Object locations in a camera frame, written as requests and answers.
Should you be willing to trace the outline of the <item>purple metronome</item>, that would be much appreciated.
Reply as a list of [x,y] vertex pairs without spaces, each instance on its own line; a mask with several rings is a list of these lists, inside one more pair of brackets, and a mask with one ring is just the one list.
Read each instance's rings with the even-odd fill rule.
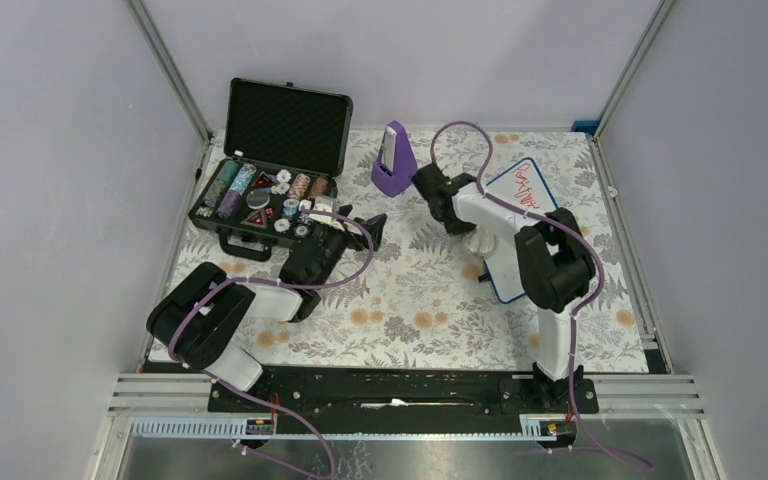
[[373,185],[385,196],[395,198],[412,185],[417,170],[416,156],[405,127],[398,121],[389,122],[371,168]]

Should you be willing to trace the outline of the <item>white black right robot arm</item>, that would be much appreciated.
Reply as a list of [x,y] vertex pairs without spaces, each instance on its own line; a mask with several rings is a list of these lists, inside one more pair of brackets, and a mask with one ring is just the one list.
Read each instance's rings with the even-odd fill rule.
[[577,360],[574,315],[583,305],[599,267],[565,208],[545,214],[504,201],[470,174],[454,178],[435,164],[420,168],[412,184],[432,217],[451,235],[481,227],[496,239],[485,257],[491,282],[501,294],[526,296],[537,308],[542,344],[536,367],[543,374],[533,386],[535,402],[557,412],[573,398]]

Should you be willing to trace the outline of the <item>floral table mat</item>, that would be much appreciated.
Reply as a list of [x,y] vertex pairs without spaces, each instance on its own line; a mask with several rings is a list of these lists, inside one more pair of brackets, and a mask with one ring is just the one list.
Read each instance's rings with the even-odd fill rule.
[[[463,129],[409,135],[420,163],[436,155],[448,175],[491,180],[531,158],[556,202],[571,210],[605,269],[600,296],[578,315],[578,357],[589,372],[647,370],[636,309],[609,223],[586,136],[503,132],[488,138]],[[381,194],[370,168],[380,131],[348,139],[339,198],[361,218],[388,217],[376,257],[348,251],[312,315],[299,323],[242,321],[233,344],[264,364],[527,370],[540,351],[535,308],[499,302],[481,280],[484,266],[430,215],[415,191]]]

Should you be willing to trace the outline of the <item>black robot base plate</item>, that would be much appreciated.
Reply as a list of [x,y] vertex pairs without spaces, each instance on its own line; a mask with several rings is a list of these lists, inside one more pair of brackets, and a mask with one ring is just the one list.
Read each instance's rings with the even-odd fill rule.
[[373,406],[420,410],[476,407],[484,415],[595,414],[599,404],[594,382],[579,366],[572,376],[551,380],[533,372],[475,370],[406,370],[266,366],[249,393],[301,414],[328,410],[370,410]]

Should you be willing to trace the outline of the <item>black poker chip case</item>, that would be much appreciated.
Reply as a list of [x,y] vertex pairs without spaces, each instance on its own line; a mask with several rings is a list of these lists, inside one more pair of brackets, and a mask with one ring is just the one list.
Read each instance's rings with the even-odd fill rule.
[[265,262],[276,247],[311,234],[299,202],[336,191],[353,114],[342,93],[234,78],[224,156],[191,207],[221,250]]

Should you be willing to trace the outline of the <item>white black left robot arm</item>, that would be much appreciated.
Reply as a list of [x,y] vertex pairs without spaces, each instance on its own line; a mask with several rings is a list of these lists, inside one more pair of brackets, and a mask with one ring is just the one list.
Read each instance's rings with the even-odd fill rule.
[[147,332],[167,349],[170,358],[232,387],[232,398],[248,411],[269,401],[270,385],[262,365],[232,343],[245,318],[294,322],[318,306],[321,291],[341,287],[357,273],[330,279],[343,253],[380,247],[387,222],[384,214],[369,219],[333,215],[335,225],[297,241],[275,280],[230,277],[218,265],[204,262],[186,276],[149,314]]

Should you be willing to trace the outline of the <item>blue framed whiteboard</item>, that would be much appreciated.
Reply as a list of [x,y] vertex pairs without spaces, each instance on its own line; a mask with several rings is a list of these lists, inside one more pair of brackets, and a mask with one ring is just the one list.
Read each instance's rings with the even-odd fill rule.
[[[526,211],[545,215],[559,207],[537,162],[529,157],[510,166],[484,186],[490,194]],[[502,304],[510,304],[525,296],[513,243],[513,236],[520,229],[518,225],[506,237],[495,234],[495,247],[485,257],[489,281]]]

